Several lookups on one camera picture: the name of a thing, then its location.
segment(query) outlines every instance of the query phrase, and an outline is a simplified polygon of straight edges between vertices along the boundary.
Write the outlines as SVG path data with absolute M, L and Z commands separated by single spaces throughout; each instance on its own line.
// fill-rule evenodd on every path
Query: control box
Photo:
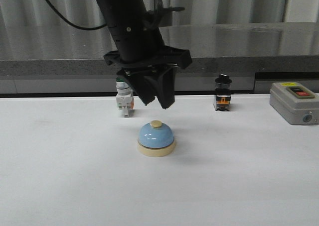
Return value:
M 319 124 L 319 96 L 300 83 L 273 83 L 270 105 L 290 124 Z

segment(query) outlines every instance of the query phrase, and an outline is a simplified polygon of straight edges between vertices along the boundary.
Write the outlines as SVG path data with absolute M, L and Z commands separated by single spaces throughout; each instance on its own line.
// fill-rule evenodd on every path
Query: white table surface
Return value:
M 1 226 L 318 226 L 319 126 L 289 125 L 269 95 L 0 99 Z M 159 119 L 175 151 L 137 151 Z

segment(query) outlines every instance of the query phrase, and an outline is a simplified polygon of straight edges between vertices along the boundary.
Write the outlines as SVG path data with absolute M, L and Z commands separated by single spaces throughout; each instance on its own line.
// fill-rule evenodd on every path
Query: white curtain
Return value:
M 95 0 L 51 0 L 70 21 L 81 26 L 102 24 Z M 154 0 L 144 0 L 152 9 Z M 164 6 L 183 6 L 166 25 L 250 22 L 317 22 L 319 0 L 163 0 Z M 0 25 L 62 25 L 44 0 L 0 0 Z

